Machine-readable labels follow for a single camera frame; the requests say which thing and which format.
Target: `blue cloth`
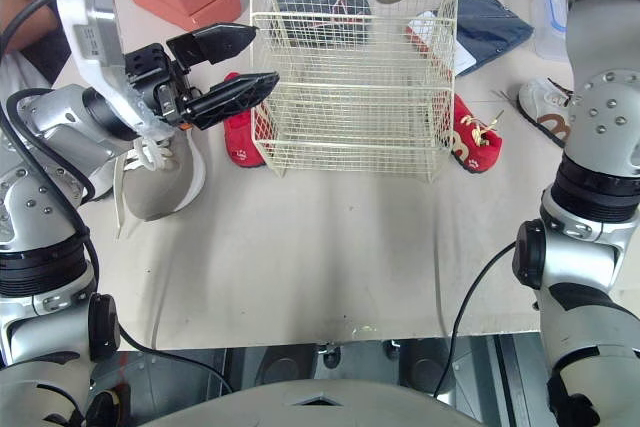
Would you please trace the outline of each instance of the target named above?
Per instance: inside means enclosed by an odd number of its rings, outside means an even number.
[[[457,39],[476,59],[466,75],[531,37],[533,27],[498,0],[458,0]]]

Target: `white wire basket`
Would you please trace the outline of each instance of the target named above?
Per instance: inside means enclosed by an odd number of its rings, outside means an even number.
[[[271,169],[433,180],[451,145],[457,0],[251,0],[250,10],[252,67],[280,74],[252,115]],[[416,22],[422,44],[407,30]]]

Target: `shoe sole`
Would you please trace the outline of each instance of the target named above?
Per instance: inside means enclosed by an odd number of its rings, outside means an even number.
[[[204,160],[202,159],[202,154],[193,141],[191,130],[188,130],[186,135],[187,143],[189,144],[189,148],[191,149],[191,156],[193,158],[193,178],[191,179],[191,184],[189,185],[189,189],[187,190],[184,199],[182,199],[178,206],[173,210],[174,212],[185,208],[198,196],[198,194],[202,190],[202,187],[204,187],[204,180],[207,171],[204,165]]]
[[[529,117],[529,115],[522,108],[522,105],[520,104],[520,99],[519,98],[516,99],[515,106],[516,106],[516,109],[518,109],[518,111],[524,116],[525,119],[527,119],[529,121],[529,123],[531,125],[533,125],[536,129],[538,129],[540,132],[542,132],[546,137],[551,139],[553,141],[553,143],[556,144],[558,147],[560,147],[561,149],[564,149],[565,141],[564,140],[560,140],[558,137],[556,137],[545,126],[543,126],[542,124],[536,122],[534,119]]]

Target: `black cable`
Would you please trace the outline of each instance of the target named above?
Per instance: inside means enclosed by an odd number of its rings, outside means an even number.
[[[460,305],[460,309],[458,310],[458,315],[456,316],[456,320],[453,323],[453,330],[451,331],[451,345],[449,346],[449,357],[447,357],[447,363],[444,366],[444,370],[442,371],[442,375],[440,376],[440,380],[438,381],[436,390],[433,391],[434,398],[438,396],[438,393],[442,388],[442,384],[444,383],[444,379],[447,377],[447,372],[449,372],[449,369],[451,369],[451,364],[453,363],[453,356],[456,350],[456,341],[458,339],[458,328],[460,327],[460,321],[462,320],[462,316],[464,315],[464,311],[467,308],[467,304],[469,303],[469,300],[471,300],[471,296],[473,295],[473,292],[476,290],[476,287],[478,287],[478,284],[484,278],[484,276],[487,275],[487,272],[489,272],[489,269],[493,267],[493,264],[495,264],[498,260],[500,260],[502,256],[504,256],[507,252],[509,252],[515,246],[516,246],[516,243],[511,242],[504,249],[502,249],[500,252],[494,255],[493,258],[487,263],[487,265],[485,265],[483,269],[480,271],[476,279],[471,284],[471,287],[469,287],[469,290],[467,290],[467,294],[464,296],[464,299],[462,300],[462,304]]]
[[[211,367],[210,365],[207,365],[203,362],[200,362],[198,360],[194,360],[194,359],[189,359],[187,357],[182,357],[181,355],[176,355],[176,354],[170,354],[169,352],[163,352],[162,350],[156,350],[156,349],[152,349],[150,347],[145,347],[142,344],[139,344],[138,342],[136,342],[128,333],[126,330],[124,330],[124,328],[122,327],[122,324],[118,324],[118,326],[120,327],[120,335],[122,336],[122,338],[124,340],[126,340],[129,345],[131,345],[131,347],[133,347],[136,350],[139,350],[140,352],[144,352],[145,354],[150,354],[150,355],[157,355],[158,357],[165,357],[167,359],[171,359],[171,360],[175,360],[177,362],[184,362],[187,364],[193,364],[196,365],[202,369],[206,369],[208,370],[210,373],[213,374],[214,377],[216,377],[220,383],[224,386],[225,389],[227,389],[227,392],[230,394],[233,394],[234,390],[231,388],[231,385],[229,384],[229,381],[227,379],[224,378],[224,375],[222,375],[222,373],[215,369],[214,367]]]
[[[0,36],[0,63],[2,63],[2,58],[4,57],[4,52],[9,45],[9,41],[15,35],[20,26],[38,9],[43,7],[44,5],[52,2],[53,0],[34,0],[29,5],[27,5],[24,9],[22,9],[7,25],[6,29]],[[98,256],[95,250],[93,243],[91,242],[91,238],[89,237],[89,228],[85,225],[82,217],[73,206],[73,204],[67,199],[67,197],[62,193],[60,188],[56,185],[56,183],[49,177],[49,175],[42,168],[40,163],[36,160],[33,154],[29,151],[29,149],[24,145],[15,129],[7,119],[7,116],[4,113],[4,109],[2,108],[2,103],[0,103],[0,129],[7,136],[7,140],[13,144],[16,152],[20,155],[22,160],[27,164],[29,169],[33,170],[33,172],[39,175],[44,182],[45,186],[51,192],[51,195],[58,201],[60,207],[65,211],[67,217],[71,224],[73,225],[76,232],[78,232],[83,237],[83,243],[85,248],[87,249],[87,253],[89,255],[89,260],[93,267],[94,277],[96,279],[96,284],[100,279],[100,264],[98,261]]]
[[[47,157],[53,160],[60,167],[69,172],[73,177],[75,177],[82,186],[86,189],[87,195],[82,198],[81,204],[85,204],[89,202],[96,194],[96,189],[94,188],[91,181],[84,175],[76,166],[74,166],[67,159],[58,154],[55,150],[45,144],[41,139],[39,139],[31,130],[25,125],[22,120],[22,117],[18,114],[18,102],[28,97],[33,97],[36,95],[44,95],[49,92],[53,92],[51,89],[24,89],[20,92],[16,92],[11,95],[7,99],[7,115],[9,116],[9,120],[11,121],[13,127],[22,134],[29,142],[33,144],[40,152],[43,152]]]
[[[22,9],[18,15],[16,15],[7,28],[4,29],[4,32],[0,36],[0,61],[2,56],[4,55],[4,51],[7,49],[7,45],[9,45],[9,41],[11,37],[16,33],[16,31],[20,28],[24,21],[26,21],[34,12],[40,9],[42,6],[47,5],[49,2],[53,0],[33,0],[29,5],[27,5],[24,9]]]

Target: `person's arm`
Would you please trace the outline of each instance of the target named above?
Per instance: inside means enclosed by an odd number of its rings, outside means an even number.
[[[32,0],[0,0],[0,33],[9,22]],[[58,26],[58,20],[49,7],[42,7],[27,19],[11,38],[7,52],[21,50],[36,42]]]

